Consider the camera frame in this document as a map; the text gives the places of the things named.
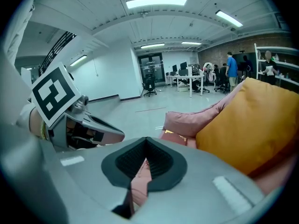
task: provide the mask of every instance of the white wall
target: white wall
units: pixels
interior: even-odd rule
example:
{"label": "white wall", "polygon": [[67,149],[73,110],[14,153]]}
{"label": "white wall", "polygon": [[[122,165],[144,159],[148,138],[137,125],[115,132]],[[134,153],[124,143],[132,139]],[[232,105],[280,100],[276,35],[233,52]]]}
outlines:
{"label": "white wall", "polygon": [[130,41],[121,40],[109,46],[94,51],[81,63],[68,68],[75,85],[90,100],[116,94],[120,99],[140,96]]}
{"label": "white wall", "polygon": [[134,72],[135,72],[135,76],[136,76],[136,82],[138,84],[138,88],[139,88],[139,91],[141,94],[143,91],[142,76],[141,76],[141,71],[140,71],[136,53],[133,51],[132,48],[131,48],[131,55],[132,55],[132,60],[133,60]]}
{"label": "white wall", "polygon": [[191,51],[169,51],[162,52],[163,64],[164,64],[164,72],[171,72],[172,66],[177,65],[177,69],[180,69],[180,64],[183,62],[187,62],[190,64],[194,60],[198,63],[198,55],[197,53]]}

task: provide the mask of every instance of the black office chair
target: black office chair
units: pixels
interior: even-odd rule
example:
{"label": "black office chair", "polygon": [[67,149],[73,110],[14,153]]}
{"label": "black office chair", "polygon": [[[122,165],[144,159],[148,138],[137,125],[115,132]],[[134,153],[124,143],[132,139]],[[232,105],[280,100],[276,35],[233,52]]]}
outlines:
{"label": "black office chair", "polygon": [[143,85],[143,88],[148,91],[143,96],[149,95],[149,97],[150,97],[150,94],[157,95],[156,90],[155,90],[155,80],[153,79],[153,77],[147,78],[145,81],[145,84],[142,84],[142,85]]}
{"label": "black office chair", "polygon": [[214,90],[215,92],[223,91],[223,93],[225,93],[226,91],[228,91],[228,78],[226,77],[224,72],[220,74],[218,68],[215,68],[214,71],[216,74],[216,80],[215,80],[216,86],[218,86],[215,87]]}

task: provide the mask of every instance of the orange cushion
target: orange cushion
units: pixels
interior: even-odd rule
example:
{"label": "orange cushion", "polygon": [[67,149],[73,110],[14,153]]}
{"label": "orange cushion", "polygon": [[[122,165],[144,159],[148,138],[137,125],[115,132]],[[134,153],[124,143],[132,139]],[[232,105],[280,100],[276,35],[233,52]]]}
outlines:
{"label": "orange cushion", "polygon": [[197,133],[196,145],[249,175],[288,155],[286,150],[293,152],[298,128],[298,94],[247,78],[230,104]]}

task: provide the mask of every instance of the pillow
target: pillow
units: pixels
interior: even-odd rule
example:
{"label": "pillow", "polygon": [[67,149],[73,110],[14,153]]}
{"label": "pillow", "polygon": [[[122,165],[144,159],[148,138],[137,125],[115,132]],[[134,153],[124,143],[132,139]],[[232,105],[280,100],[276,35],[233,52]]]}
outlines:
{"label": "pillow", "polygon": [[163,129],[171,130],[183,136],[195,137],[197,132],[210,123],[241,89],[241,82],[234,91],[224,97],[218,103],[197,113],[167,112]]}
{"label": "pillow", "polygon": [[174,133],[172,131],[166,130],[164,134],[161,137],[162,140],[171,141],[177,144],[181,144],[186,146],[187,145],[187,138],[183,137],[182,135],[179,135],[177,133]]}
{"label": "pillow", "polygon": [[298,128],[298,94],[247,78],[229,105],[197,133],[196,144],[250,175],[294,152]]}

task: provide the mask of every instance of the man in blue shirt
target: man in blue shirt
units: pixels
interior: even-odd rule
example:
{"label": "man in blue shirt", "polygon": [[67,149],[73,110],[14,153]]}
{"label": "man in blue shirt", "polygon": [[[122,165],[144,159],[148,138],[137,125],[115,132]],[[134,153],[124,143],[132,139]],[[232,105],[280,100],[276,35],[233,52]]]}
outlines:
{"label": "man in blue shirt", "polygon": [[226,76],[228,76],[230,92],[232,92],[238,84],[238,66],[230,51],[228,52],[228,65],[226,67]]}

